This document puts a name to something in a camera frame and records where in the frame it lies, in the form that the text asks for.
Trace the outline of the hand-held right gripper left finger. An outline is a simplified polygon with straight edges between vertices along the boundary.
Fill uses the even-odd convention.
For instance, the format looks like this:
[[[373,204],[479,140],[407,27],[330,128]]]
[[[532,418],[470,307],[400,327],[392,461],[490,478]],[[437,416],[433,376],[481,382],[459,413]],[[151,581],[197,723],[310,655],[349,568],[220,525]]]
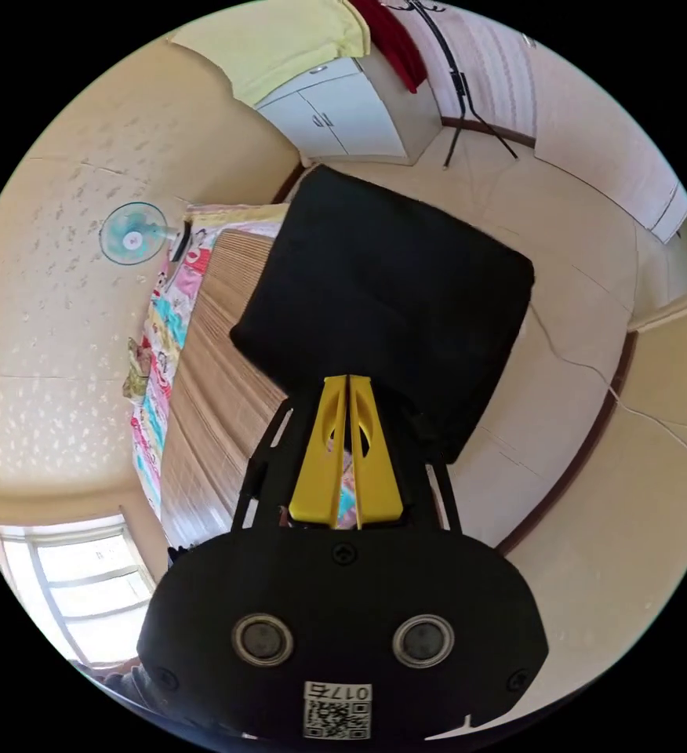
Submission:
[[[335,526],[347,427],[348,377],[325,380],[290,504],[294,522]]]

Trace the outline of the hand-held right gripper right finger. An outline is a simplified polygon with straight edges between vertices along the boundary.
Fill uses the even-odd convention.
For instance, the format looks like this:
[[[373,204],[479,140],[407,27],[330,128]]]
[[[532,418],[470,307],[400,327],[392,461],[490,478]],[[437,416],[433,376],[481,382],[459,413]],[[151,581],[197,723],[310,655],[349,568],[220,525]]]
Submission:
[[[349,414],[357,526],[396,523],[403,503],[368,377],[349,377]]]

